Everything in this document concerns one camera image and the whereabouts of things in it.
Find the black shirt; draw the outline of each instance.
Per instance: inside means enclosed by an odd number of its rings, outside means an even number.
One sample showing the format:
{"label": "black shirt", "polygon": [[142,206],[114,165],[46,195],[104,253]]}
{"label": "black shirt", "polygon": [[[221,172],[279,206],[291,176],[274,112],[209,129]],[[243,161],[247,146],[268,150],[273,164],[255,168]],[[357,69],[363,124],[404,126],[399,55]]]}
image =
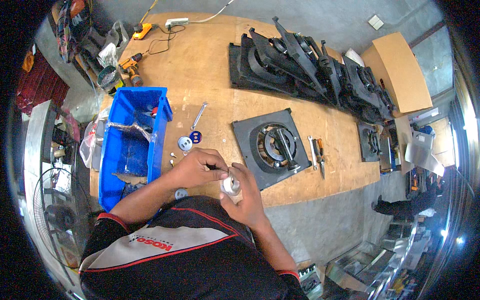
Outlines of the black shirt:
{"label": "black shirt", "polygon": [[88,299],[307,299],[275,271],[217,199],[186,197],[130,232],[101,214],[80,266]]}

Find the red fabric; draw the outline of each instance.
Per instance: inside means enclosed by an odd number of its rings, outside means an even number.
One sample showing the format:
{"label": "red fabric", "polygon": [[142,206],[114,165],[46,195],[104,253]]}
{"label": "red fabric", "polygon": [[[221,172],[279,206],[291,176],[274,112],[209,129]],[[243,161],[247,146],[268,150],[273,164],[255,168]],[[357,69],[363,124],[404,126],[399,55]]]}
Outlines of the red fabric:
{"label": "red fabric", "polygon": [[37,50],[30,72],[20,70],[17,87],[17,107],[30,116],[32,108],[48,100],[61,107],[69,86],[48,64],[42,53]]}
{"label": "red fabric", "polygon": [[278,270],[276,271],[277,274],[279,275],[283,275],[283,274],[292,274],[293,276],[295,276],[299,282],[300,282],[300,275],[298,272],[293,272],[293,271],[290,271],[290,270]]}
{"label": "red fabric", "polygon": [[125,228],[125,230],[130,233],[130,229],[128,228],[128,226],[119,218],[117,217],[116,215],[112,215],[112,214],[108,214],[108,213],[101,213],[98,215],[98,219],[100,218],[108,218],[108,219],[112,219],[114,221],[116,221],[117,223],[119,223],[120,225],[123,226],[123,228]]}

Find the cardboard box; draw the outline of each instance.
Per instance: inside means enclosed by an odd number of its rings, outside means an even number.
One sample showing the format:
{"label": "cardboard box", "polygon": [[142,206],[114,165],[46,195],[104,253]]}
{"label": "cardboard box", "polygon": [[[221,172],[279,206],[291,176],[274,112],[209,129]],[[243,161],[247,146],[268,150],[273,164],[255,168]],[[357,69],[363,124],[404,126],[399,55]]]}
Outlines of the cardboard box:
{"label": "cardboard box", "polygon": [[433,140],[433,156],[444,166],[453,166],[455,164],[455,150],[453,146],[453,136],[448,117],[428,124],[435,130],[436,137]]}
{"label": "cardboard box", "polygon": [[396,32],[373,41],[362,59],[378,84],[383,79],[400,113],[432,107],[423,73],[408,43]]}

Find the wrench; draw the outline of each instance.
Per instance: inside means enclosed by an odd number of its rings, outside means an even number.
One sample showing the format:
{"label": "wrench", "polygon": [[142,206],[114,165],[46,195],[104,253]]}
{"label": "wrench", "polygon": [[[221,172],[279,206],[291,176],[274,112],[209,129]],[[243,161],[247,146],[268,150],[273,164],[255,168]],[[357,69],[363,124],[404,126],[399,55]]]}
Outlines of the wrench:
{"label": "wrench", "polygon": [[315,151],[313,150],[313,138],[311,135],[308,136],[308,141],[310,142],[310,151],[312,152],[313,169],[316,171],[318,170],[318,166],[317,160],[315,159]]}
{"label": "wrench", "polygon": [[195,118],[195,122],[193,122],[193,126],[190,127],[191,130],[195,129],[195,126],[197,126],[198,120],[200,119],[205,107],[208,105],[208,103],[205,101],[202,105],[202,108],[200,108],[200,111],[198,112],[197,117]]}

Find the small washer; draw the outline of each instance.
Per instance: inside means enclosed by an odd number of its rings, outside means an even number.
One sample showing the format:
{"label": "small washer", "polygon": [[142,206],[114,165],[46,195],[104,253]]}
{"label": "small washer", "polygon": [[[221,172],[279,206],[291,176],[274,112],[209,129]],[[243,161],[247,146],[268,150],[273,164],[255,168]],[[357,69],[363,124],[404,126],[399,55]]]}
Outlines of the small washer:
{"label": "small washer", "polygon": [[184,197],[188,197],[188,192],[186,189],[178,189],[175,191],[175,199],[181,199]]}
{"label": "small washer", "polygon": [[182,136],[178,141],[180,149],[188,151],[192,148],[192,140],[188,136]]}
{"label": "small washer", "polygon": [[202,133],[200,131],[192,131],[189,137],[192,140],[192,143],[194,144],[198,144],[199,142],[202,141]]}

